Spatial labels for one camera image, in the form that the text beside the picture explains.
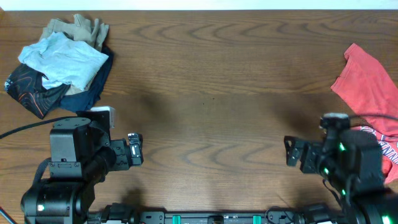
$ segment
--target wood grain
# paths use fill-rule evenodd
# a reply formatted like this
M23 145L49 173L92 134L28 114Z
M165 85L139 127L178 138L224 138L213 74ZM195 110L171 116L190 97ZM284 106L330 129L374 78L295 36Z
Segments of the wood grain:
M8 12L0 23L0 80L52 18ZM319 139L319 117L351 113L330 86L353 42L398 81L396 11L93 11L116 56L97 105L116 108L114 139L144 135L142 167L110 173L92 210L126 202L167 210L266 210L333 197L316 175L286 167L284 135ZM0 132L38 119L0 91ZM55 110L47 119L72 113ZM0 205L18 222L51 125L0 141ZM398 190L398 184L391 187Z

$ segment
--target navy blue cloth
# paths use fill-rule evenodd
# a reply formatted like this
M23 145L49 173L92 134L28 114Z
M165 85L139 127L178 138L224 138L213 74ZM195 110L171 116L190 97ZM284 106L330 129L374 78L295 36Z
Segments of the navy blue cloth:
M90 89L82 93L64 96L59 107L68 111L86 111L91 109L100 100L100 94L104 90L106 79L111 71L113 63L113 53L107 46L102 48L102 53L109 56L94 77Z

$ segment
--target black patterned cloth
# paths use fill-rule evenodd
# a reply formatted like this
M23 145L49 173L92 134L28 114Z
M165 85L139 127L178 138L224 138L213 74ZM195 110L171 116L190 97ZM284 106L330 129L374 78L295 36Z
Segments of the black patterned cloth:
M70 87L62 84L46 90L42 86L43 75L26 64L20 64L4 84L4 89L10 96L40 119L58 107L60 99Z

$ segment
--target light blue cloth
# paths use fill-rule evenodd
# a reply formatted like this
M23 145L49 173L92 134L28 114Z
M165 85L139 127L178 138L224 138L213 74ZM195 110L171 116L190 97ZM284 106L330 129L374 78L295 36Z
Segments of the light blue cloth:
M18 59L49 78L43 79L46 89L65 83L84 91L108 56L84 41L73 41L62 32L53 32L50 37L24 47Z

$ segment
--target red cloth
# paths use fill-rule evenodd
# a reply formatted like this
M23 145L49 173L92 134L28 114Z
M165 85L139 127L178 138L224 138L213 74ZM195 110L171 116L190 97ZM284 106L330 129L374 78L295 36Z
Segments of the red cloth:
M352 44L344 56L347 65L330 88L356 114L372 113L398 117L398 89L383 66L356 44ZM379 144L384 149L388 148L383 149L382 160L382 171L386 176L385 183L388 184L398 179L398 122L375 117L364 119L377 130L372 129Z

